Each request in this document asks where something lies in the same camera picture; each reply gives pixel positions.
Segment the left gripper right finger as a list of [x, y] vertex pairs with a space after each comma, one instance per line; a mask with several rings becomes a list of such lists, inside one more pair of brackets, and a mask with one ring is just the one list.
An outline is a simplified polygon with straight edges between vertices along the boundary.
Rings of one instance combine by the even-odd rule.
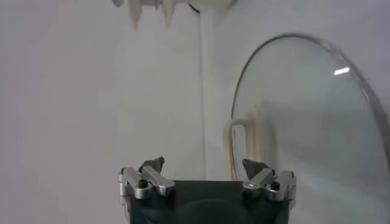
[[297, 178], [292, 171], [279, 174], [265, 163], [243, 159], [248, 180], [243, 182], [243, 192], [253, 198], [265, 197], [269, 201], [295, 201]]

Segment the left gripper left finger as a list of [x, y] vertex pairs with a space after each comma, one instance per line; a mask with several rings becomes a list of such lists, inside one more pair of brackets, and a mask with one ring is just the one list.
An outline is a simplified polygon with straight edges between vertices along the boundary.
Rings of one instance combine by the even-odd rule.
[[175, 182], [161, 175], [164, 157], [147, 160], [136, 170], [133, 167], [123, 167], [118, 174], [119, 196], [134, 196], [146, 200], [151, 196], [152, 189], [162, 197], [169, 197], [175, 191]]

